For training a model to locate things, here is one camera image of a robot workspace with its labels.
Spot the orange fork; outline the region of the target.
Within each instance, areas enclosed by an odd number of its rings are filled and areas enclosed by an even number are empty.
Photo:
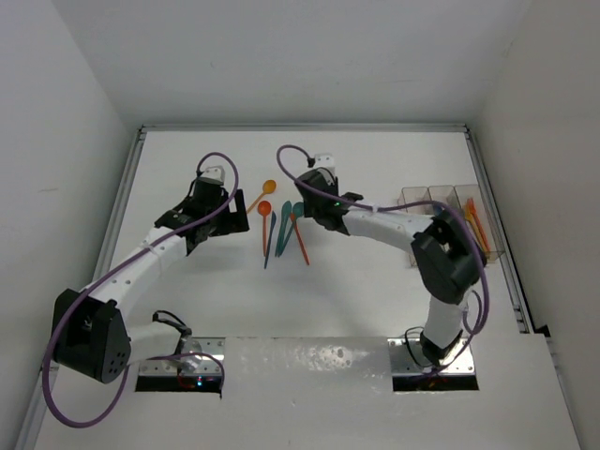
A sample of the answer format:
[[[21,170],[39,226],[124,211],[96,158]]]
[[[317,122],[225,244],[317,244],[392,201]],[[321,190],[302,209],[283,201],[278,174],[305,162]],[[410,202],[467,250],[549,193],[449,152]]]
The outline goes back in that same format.
[[[474,203],[474,199],[473,198],[469,198],[467,200],[467,209],[469,211],[470,217],[472,218],[472,221],[474,223],[474,226],[477,229],[477,234],[480,238],[481,244],[482,244],[482,249],[485,252],[489,252],[489,244],[488,244],[488,239],[487,239],[487,235],[485,233],[484,227],[482,225],[482,222],[477,214],[477,210],[475,207],[475,203]]]

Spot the teal spoon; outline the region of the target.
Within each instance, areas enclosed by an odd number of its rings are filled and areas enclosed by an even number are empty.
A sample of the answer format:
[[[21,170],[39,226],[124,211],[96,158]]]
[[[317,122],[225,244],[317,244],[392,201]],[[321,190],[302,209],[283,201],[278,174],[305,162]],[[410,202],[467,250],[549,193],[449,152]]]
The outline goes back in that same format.
[[[285,250],[285,247],[287,246],[292,232],[293,232],[293,226],[295,225],[295,221],[298,218],[301,218],[304,215],[304,203],[303,202],[296,202],[293,206],[292,206],[292,210],[291,213],[289,215],[288,221],[290,222],[290,226],[286,226],[284,228],[284,231],[286,232],[286,234],[284,235],[284,238],[282,239],[282,243],[279,246],[279,251],[278,251],[278,255],[281,256]]]

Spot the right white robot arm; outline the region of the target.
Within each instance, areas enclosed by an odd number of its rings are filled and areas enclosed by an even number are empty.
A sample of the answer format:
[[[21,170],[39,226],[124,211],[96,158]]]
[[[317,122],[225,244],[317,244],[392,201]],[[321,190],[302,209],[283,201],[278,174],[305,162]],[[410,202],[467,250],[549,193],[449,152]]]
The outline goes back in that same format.
[[[338,179],[326,168],[311,169],[294,181],[307,218],[331,232],[373,239],[412,255],[430,294],[420,334],[424,357],[439,367],[458,345],[466,314],[465,295],[479,280],[481,250],[471,250],[458,220],[443,210],[435,216],[361,208],[359,194],[338,194]]]

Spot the yellow fork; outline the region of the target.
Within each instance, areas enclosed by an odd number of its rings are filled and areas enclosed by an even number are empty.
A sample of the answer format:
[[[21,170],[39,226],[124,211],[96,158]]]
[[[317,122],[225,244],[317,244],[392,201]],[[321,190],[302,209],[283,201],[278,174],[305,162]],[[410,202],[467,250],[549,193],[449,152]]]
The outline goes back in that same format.
[[[467,209],[467,203],[465,203],[465,204],[464,204],[464,206],[463,206],[463,212],[464,212],[464,216],[465,216],[465,218],[466,218],[467,222],[469,223],[469,225],[470,225],[470,226],[471,226],[471,228],[472,228],[472,231],[473,231],[473,233],[474,233],[474,236],[475,236],[475,238],[476,238],[476,240],[477,240],[477,242],[478,242],[478,244],[479,244],[480,248],[482,248],[482,244],[481,244],[480,238],[479,238],[479,236],[478,236],[478,234],[477,234],[477,229],[476,229],[476,227],[474,226],[473,219],[470,217],[469,211],[468,211],[468,209]]]

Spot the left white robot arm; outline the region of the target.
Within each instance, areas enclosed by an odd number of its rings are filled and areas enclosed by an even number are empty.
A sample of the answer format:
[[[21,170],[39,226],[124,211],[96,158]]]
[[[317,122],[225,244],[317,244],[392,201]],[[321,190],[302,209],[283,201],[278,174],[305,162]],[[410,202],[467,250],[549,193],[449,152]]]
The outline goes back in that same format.
[[[242,189],[198,177],[190,195],[158,218],[125,267],[81,292],[67,289],[55,301],[52,360],[101,383],[111,383],[132,363],[181,350],[190,328],[155,313],[144,326],[126,324],[133,306],[174,263],[210,237],[248,231]]]

